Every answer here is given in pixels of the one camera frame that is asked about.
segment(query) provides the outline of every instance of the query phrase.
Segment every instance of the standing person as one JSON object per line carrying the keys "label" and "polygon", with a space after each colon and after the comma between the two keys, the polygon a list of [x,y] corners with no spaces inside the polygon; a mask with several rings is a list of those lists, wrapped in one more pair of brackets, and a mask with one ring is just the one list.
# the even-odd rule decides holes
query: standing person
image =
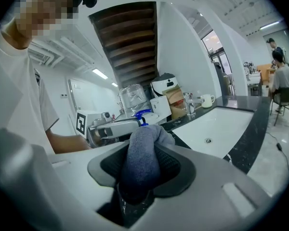
{"label": "standing person", "polygon": [[[278,50],[272,52],[272,57],[275,64],[277,65],[277,70],[274,73],[273,85],[269,89],[269,96],[274,98],[274,100],[279,103],[279,89],[289,87],[289,66],[285,65],[283,60],[283,55]],[[276,109],[277,112],[282,112],[282,107]]]}
{"label": "standing person", "polygon": [[277,46],[274,39],[272,38],[269,38],[267,41],[266,41],[268,44],[270,44],[271,48],[273,49],[273,51],[278,51],[282,56],[283,56],[283,61],[284,63],[287,63],[287,59],[286,59],[286,52],[284,49],[282,49],[281,47]]}
{"label": "standing person", "polygon": [[89,149],[81,136],[59,136],[51,127],[59,120],[45,84],[33,68],[28,46],[74,11],[79,0],[25,0],[8,24],[0,25],[0,128],[42,146],[47,154]]}

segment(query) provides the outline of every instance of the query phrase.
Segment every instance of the clear plastic container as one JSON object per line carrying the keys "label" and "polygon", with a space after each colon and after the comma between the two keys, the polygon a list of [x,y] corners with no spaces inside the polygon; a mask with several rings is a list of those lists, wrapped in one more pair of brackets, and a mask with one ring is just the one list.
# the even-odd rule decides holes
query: clear plastic container
{"label": "clear plastic container", "polygon": [[139,84],[129,85],[119,92],[121,102],[127,117],[131,117],[140,110],[151,109],[150,101]]}

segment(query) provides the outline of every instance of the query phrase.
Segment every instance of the black cable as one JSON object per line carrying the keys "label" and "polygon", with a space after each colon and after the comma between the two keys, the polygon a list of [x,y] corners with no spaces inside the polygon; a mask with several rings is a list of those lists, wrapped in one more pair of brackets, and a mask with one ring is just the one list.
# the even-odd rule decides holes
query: black cable
{"label": "black cable", "polygon": [[276,139],[276,142],[278,143],[278,140],[277,140],[277,138],[276,137],[274,137],[272,134],[270,134],[274,139]]}
{"label": "black cable", "polygon": [[289,163],[288,163],[288,158],[287,158],[286,154],[282,151],[282,147],[281,147],[280,143],[278,142],[277,138],[274,137],[272,134],[270,134],[270,135],[271,135],[271,137],[273,137],[273,138],[276,140],[276,142],[277,142],[277,144],[276,144],[277,149],[278,149],[278,150],[284,155],[284,157],[286,158],[287,168],[288,168],[288,172],[289,172]]}
{"label": "black cable", "polygon": [[288,158],[287,158],[287,156],[285,155],[285,153],[284,153],[282,150],[280,150],[280,151],[281,151],[281,153],[285,156],[285,159],[286,159],[286,162],[287,162],[287,168],[288,168],[288,172],[289,172]]}

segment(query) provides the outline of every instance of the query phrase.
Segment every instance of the black countertop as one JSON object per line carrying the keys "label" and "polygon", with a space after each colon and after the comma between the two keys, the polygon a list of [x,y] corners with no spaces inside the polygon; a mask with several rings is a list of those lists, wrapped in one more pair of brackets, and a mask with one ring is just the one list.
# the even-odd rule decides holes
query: black countertop
{"label": "black countertop", "polygon": [[211,108],[198,108],[196,114],[193,116],[182,116],[176,120],[169,121],[162,124],[163,128],[172,134],[175,139],[175,144],[189,148],[172,130],[183,126],[197,118],[203,116],[207,112],[216,107],[236,109],[242,111],[252,111],[254,115],[243,133],[242,137],[231,149],[231,151],[224,157],[224,160],[230,162],[242,170],[244,173],[248,173],[251,166],[256,160],[261,145],[264,140],[270,111],[270,99],[268,97],[256,97],[256,96],[224,96],[215,100]]}

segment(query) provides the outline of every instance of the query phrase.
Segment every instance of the window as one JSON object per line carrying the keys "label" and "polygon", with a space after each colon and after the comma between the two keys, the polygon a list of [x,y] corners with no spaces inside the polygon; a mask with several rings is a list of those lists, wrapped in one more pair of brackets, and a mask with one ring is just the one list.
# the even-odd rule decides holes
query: window
{"label": "window", "polygon": [[218,49],[223,47],[214,30],[211,31],[208,35],[206,35],[202,39],[202,42],[204,43],[210,54],[216,52]]}

